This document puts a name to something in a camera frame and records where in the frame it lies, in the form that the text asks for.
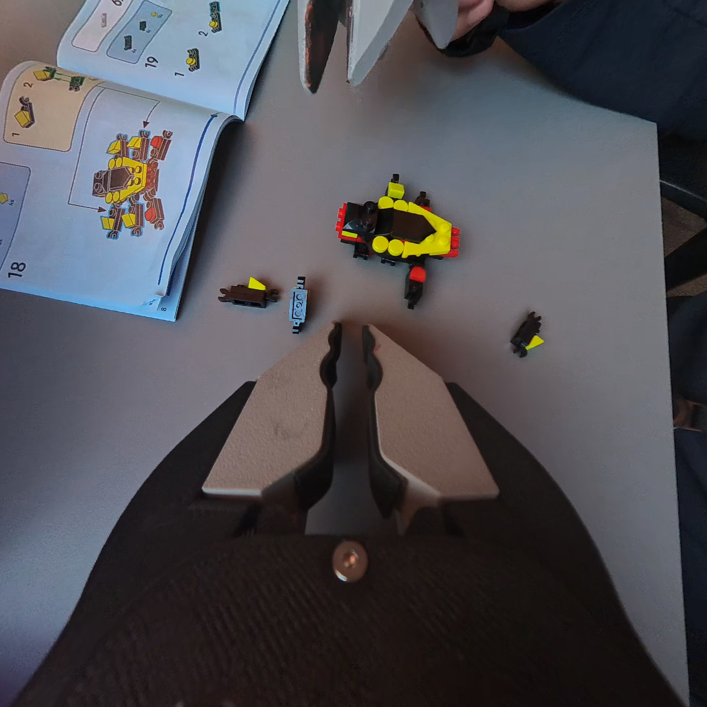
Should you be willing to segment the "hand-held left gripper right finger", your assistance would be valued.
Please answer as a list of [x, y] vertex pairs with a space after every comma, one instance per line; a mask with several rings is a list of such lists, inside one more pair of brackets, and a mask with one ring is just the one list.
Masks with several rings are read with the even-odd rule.
[[424, 508], [496, 500], [499, 488], [443, 378], [373, 325], [362, 329], [370, 488], [405, 532]]

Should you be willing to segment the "yellow black red lego model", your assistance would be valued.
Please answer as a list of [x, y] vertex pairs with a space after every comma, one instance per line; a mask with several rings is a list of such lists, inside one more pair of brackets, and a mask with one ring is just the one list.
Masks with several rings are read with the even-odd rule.
[[382, 264], [407, 267], [404, 299], [409, 310], [423, 296], [427, 261], [459, 255], [460, 230], [432, 212], [425, 191], [408, 201], [397, 173], [391, 176], [379, 199], [343, 203], [335, 230], [340, 243], [353, 247], [354, 258], [379, 257]]

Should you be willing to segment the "person's right forearm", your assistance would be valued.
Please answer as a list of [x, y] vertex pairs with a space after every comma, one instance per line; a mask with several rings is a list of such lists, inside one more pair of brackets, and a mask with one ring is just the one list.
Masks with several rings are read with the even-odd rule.
[[705, 1], [545, 3], [499, 35], [571, 95], [706, 139]]

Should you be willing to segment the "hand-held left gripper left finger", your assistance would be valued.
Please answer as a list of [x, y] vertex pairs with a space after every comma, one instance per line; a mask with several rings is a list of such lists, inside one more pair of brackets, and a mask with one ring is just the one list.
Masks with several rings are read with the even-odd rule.
[[218, 454], [208, 496], [311, 508], [330, 488], [333, 387], [341, 324], [332, 322], [266, 370]]

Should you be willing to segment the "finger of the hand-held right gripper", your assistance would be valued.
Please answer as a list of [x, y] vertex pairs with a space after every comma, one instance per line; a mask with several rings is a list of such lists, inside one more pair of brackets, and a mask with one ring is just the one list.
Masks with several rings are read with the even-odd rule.
[[360, 85], [384, 52], [412, 1], [347, 2], [347, 80]]
[[320, 87], [345, 1], [298, 1], [298, 65], [300, 81], [310, 94]]

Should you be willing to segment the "black yellow lego leg piece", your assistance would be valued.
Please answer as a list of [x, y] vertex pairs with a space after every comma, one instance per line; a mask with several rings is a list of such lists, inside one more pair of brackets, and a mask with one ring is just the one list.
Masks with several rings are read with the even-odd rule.
[[296, 286], [291, 289], [288, 304], [288, 321], [293, 334], [299, 334], [307, 316], [308, 290], [305, 287], [306, 278], [298, 277]]
[[277, 303], [280, 299], [276, 288], [268, 288], [255, 278], [250, 278], [247, 284], [238, 284], [220, 289], [218, 300], [241, 307], [264, 309], [269, 303]]
[[542, 346], [545, 341], [540, 336], [542, 316], [535, 311], [528, 313], [510, 339], [510, 346], [518, 358], [526, 358], [529, 351]]

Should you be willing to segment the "lego instruction booklet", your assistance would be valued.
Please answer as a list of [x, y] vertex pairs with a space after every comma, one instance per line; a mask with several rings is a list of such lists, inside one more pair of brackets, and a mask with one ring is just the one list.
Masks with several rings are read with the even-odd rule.
[[1, 289], [174, 322], [213, 154], [289, 1], [85, 1], [1, 87]]

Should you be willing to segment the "person's right hand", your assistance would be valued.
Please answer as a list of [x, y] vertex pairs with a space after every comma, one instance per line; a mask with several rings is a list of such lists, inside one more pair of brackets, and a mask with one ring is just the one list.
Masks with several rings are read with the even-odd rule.
[[478, 26], [498, 5], [510, 13], [523, 13], [543, 6], [552, 6], [557, 1], [458, 1], [457, 25], [453, 40], [461, 38]]

